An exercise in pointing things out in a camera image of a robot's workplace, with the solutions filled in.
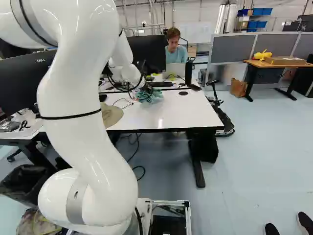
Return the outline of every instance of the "teal cloth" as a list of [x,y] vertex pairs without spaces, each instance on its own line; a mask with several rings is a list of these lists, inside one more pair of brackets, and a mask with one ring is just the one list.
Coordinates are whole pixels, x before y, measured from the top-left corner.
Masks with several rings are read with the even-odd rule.
[[173,53],[169,52],[168,46],[165,47],[166,63],[186,63],[188,53],[185,47],[178,46]]
[[162,91],[160,89],[153,88],[152,94],[145,91],[139,91],[136,93],[136,98],[140,103],[148,102],[154,103],[163,98]]

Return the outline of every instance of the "white robotic arm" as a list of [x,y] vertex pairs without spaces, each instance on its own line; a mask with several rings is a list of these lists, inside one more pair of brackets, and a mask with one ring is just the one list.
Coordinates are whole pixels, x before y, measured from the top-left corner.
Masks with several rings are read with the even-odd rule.
[[125,34],[119,35],[114,1],[0,0],[0,19],[0,37],[16,46],[58,43],[37,102],[53,147],[73,168],[46,181],[41,212],[86,234],[124,234],[137,203],[137,181],[105,130],[97,85],[110,56],[124,80],[136,84],[141,75],[131,64]]

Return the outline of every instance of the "brown hair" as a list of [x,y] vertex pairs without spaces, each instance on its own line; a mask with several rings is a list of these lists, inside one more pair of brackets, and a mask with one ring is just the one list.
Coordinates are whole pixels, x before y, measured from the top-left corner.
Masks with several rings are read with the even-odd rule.
[[180,31],[178,28],[172,27],[167,31],[167,39],[178,36],[180,38]]

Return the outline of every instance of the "black shoe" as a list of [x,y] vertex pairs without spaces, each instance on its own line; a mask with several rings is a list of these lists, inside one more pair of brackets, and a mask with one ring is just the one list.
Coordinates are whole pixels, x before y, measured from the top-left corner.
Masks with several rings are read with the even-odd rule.
[[304,235],[313,235],[313,221],[304,212],[297,216],[298,225]]
[[265,225],[264,230],[265,230],[265,235],[279,235],[277,228],[271,223],[268,223],[267,225]]

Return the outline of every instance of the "laptop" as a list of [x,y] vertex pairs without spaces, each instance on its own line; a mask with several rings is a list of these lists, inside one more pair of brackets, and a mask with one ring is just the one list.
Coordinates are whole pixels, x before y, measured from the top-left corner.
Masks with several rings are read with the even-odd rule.
[[170,74],[174,76],[185,77],[186,63],[173,63],[166,64],[166,72],[163,73],[163,77],[167,77]]

